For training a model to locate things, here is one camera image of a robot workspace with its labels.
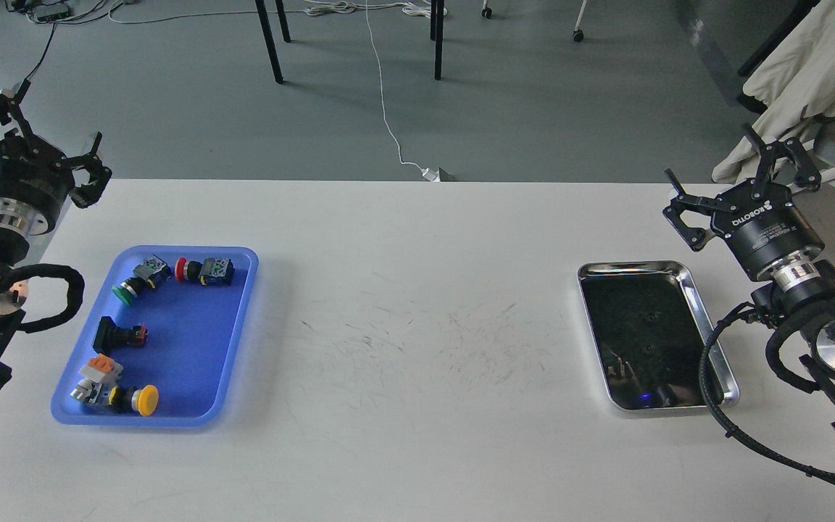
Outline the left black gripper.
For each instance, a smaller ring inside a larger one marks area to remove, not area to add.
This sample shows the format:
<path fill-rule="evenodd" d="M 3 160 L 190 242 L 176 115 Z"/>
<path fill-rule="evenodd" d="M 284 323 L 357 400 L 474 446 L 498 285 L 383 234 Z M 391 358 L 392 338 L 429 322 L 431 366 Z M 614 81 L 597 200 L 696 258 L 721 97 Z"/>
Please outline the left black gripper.
<path fill-rule="evenodd" d="M 112 178 L 112 169 L 99 156 L 103 133 L 92 136 L 88 152 L 63 159 L 62 170 L 53 168 L 49 156 L 37 155 L 36 136 L 21 112 L 26 92 L 0 91 L 0 199 L 29 205 L 45 218 L 59 215 L 67 195 L 80 209 L 97 204 Z M 88 179 L 74 185 L 72 173 L 78 170 Z"/>

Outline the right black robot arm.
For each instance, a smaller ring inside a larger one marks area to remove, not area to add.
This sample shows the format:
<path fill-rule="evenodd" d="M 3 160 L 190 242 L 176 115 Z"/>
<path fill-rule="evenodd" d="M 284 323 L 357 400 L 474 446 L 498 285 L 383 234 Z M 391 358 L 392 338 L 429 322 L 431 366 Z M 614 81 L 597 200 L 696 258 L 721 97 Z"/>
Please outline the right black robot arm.
<path fill-rule="evenodd" d="M 772 330 L 763 354 L 779 380 L 804 393 L 821 392 L 835 407 L 835 267 L 821 259 L 824 241 L 793 202 L 792 190 L 776 182 L 776 163 L 791 161 L 793 184 L 806 191 L 821 187 L 821 173 L 798 138 L 769 143 L 751 125 L 743 131 L 760 158 L 753 178 L 702 197 L 687 193 L 675 174 L 666 171 L 675 196 L 663 215 L 683 241 L 698 252 L 709 240 L 722 239 L 746 277 L 760 284 L 751 301 L 729 311 L 707 337 L 698 369 L 702 398 L 726 437 L 835 486 L 835 473 L 803 465 L 753 439 L 710 393 L 710 350 L 726 328 L 744 320 Z"/>

